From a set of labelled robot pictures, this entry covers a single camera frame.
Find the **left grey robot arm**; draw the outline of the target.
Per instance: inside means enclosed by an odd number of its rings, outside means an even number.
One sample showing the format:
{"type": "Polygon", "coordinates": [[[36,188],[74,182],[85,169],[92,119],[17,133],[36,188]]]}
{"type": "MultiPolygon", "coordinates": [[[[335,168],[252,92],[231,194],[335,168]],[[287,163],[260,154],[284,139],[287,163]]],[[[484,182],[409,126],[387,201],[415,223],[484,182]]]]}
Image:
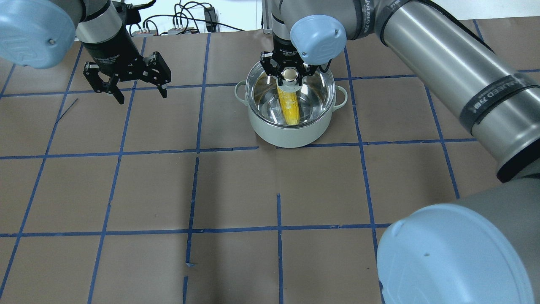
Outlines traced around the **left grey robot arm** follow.
{"type": "Polygon", "coordinates": [[[141,80],[167,97],[171,71],[159,52],[141,56],[127,25],[141,21],[140,10],[154,0],[131,5],[123,0],[2,0],[1,57],[20,66],[48,69],[58,65],[75,40],[92,60],[83,75],[96,93],[124,103],[120,81],[141,80]]]}

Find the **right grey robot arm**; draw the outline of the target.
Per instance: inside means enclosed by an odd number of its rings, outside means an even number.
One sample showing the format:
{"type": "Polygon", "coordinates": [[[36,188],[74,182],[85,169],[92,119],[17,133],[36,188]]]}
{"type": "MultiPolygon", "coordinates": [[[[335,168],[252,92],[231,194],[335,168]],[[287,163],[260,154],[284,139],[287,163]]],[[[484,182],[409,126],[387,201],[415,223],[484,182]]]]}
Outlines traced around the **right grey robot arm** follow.
{"type": "Polygon", "coordinates": [[[377,250],[388,304],[538,304],[539,83],[431,0],[270,0],[278,64],[298,76],[372,33],[494,157],[501,184],[391,224],[377,250]]]}

